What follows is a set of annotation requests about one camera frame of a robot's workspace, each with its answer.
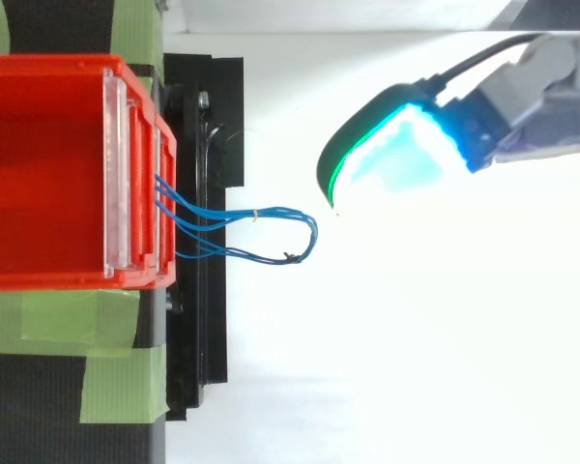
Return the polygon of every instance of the transparent plastic cover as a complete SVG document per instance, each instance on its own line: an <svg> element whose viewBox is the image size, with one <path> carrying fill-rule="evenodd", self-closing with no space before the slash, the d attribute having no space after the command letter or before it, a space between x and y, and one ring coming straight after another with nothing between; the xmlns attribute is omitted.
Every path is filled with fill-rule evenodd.
<svg viewBox="0 0 580 464"><path fill-rule="evenodd" d="M127 85L111 70L103 76L104 269L131 265L131 166Z"/></svg>

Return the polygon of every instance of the metal screw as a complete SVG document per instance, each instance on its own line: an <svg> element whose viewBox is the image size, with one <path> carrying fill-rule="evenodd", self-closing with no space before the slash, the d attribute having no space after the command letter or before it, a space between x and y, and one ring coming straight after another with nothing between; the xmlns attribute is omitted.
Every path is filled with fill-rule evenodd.
<svg viewBox="0 0 580 464"><path fill-rule="evenodd" d="M209 93L208 92L200 92L197 95L197 102L200 106L200 109L209 109L211 102L209 101Z"/></svg>

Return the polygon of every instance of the wire bundle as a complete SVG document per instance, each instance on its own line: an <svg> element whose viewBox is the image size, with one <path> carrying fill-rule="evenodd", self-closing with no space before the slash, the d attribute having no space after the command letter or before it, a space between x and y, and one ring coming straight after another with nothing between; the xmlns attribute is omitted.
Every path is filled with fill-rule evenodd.
<svg viewBox="0 0 580 464"><path fill-rule="evenodd" d="M265 208L263 210L237 210L237 211L207 210L190 204L174 188L172 188L167 182L165 182L165 180L163 180L162 177L157 176L157 181L159 182L159 185L157 186L157 191L160 192L162 195L166 196L170 200L174 201L176 204L187 208L194 214L204 219L215 221L215 223L210 225L192 224L174 215L170 210L168 210L165 207L165 205L163 205L160 201L157 200L157 206L176 223L176 226L182 232L184 232L185 234L189 235L194 240L196 240L198 243L197 249L202 251L202 254L197 255L188 255L177 252L176 255L181 258L201 259L208 258L214 255L221 255L221 256L230 256L234 258L243 258L260 264L283 266L286 264L302 263L316 246L316 242L318 240L318 224L316 223L316 220L313 217L306 215L301 211L282 207ZM260 218L274 218L303 222L307 224L311 229L311 237L309 239L309 245L301 255L297 256L294 254L284 253L286 256L285 259L273 259L258 256L257 254L253 254L239 248L219 246L203 239L202 237L199 237L196 234L196 232L210 232L212 230L217 230L222 227L226 227L231 223L247 218L252 218L254 219L254 221Z"/></svg>

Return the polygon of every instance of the black cable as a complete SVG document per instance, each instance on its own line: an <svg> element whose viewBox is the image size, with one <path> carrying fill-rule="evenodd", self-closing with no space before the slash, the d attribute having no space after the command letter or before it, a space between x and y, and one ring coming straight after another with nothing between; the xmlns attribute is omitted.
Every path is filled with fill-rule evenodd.
<svg viewBox="0 0 580 464"><path fill-rule="evenodd" d="M476 65L483 63L485 60L492 58L499 53L510 49L514 46L521 44L528 44L535 39L543 36L544 34L534 33L534 34L522 34L519 36L510 37L502 42L488 46L485 50L480 51L476 55L464 60L463 62L455 65L448 71L442 74L436 74L429 79L425 80L421 85L424 86L424 91L429 95L438 95L447 87L447 84L454 80L459 75L465 73L466 71L474 68Z"/></svg>

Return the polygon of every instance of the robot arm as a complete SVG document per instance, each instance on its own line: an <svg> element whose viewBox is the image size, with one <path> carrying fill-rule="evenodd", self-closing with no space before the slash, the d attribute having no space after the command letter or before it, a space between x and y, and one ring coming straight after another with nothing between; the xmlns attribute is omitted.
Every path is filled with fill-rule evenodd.
<svg viewBox="0 0 580 464"><path fill-rule="evenodd" d="M580 152L580 35L541 36L517 64L501 66L442 110L466 132L460 137L474 170ZM476 133L474 125L459 124L472 114L481 115ZM488 138L492 143L481 146Z"/></svg>

